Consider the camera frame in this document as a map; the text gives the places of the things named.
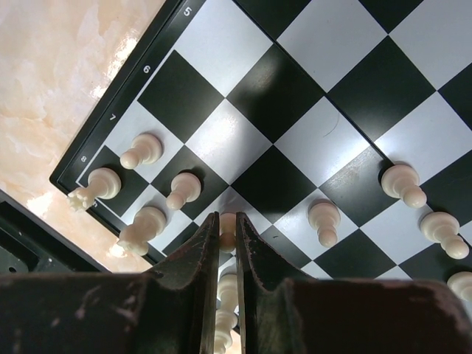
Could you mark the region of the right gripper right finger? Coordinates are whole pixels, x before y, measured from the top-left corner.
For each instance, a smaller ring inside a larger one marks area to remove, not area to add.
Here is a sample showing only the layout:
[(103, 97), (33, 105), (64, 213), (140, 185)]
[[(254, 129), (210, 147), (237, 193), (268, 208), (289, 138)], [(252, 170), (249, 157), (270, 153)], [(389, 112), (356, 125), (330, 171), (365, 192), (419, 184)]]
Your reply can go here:
[(306, 275), (236, 214), (237, 286), (244, 353), (306, 353), (293, 285)]

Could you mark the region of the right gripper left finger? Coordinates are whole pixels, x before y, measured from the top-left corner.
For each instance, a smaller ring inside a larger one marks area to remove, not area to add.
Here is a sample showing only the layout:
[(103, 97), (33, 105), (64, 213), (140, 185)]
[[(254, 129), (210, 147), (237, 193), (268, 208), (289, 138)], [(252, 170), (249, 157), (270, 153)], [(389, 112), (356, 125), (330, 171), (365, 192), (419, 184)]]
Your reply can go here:
[(212, 212), (182, 246), (146, 271), (129, 353), (213, 353), (220, 215)]

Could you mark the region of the white knight piece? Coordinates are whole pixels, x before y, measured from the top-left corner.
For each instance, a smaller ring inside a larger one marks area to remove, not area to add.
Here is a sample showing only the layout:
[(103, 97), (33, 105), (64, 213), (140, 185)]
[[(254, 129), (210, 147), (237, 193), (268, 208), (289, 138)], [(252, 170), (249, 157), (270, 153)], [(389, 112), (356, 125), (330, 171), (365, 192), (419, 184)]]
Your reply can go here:
[(135, 214), (133, 223), (120, 232), (117, 244), (126, 251), (144, 256), (148, 253), (148, 242), (161, 234), (166, 224), (166, 216), (160, 209), (145, 206)]

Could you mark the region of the white rook piece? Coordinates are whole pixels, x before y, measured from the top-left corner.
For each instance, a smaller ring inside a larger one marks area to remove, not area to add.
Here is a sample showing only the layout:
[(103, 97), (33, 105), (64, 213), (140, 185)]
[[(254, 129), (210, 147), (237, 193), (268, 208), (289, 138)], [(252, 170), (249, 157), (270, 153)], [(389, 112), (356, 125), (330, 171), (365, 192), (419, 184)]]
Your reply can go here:
[(74, 211), (86, 211), (97, 198), (109, 200), (117, 196), (122, 182), (117, 173), (107, 167), (92, 170), (88, 175), (88, 186), (78, 187), (67, 195), (69, 206)]

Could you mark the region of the black and white chessboard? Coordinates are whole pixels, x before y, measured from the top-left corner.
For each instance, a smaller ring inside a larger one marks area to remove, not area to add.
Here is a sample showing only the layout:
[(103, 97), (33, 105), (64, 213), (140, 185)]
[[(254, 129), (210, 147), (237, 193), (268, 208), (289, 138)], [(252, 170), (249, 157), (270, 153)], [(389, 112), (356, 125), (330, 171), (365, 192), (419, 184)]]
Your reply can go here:
[[(162, 157), (128, 170), (133, 139)], [(416, 170), (426, 205), (388, 196), (381, 177)], [(471, 240), (469, 1), (168, 1), (60, 160), (51, 182), (85, 187), (112, 169), (122, 188), (89, 212), (113, 233), (147, 205), (167, 216), (153, 263), (211, 212), (245, 212), (269, 245), (318, 278), (445, 281), (470, 271), (420, 231), (447, 212)], [(201, 194), (166, 198), (179, 173)], [(341, 220), (325, 248), (319, 201)]]

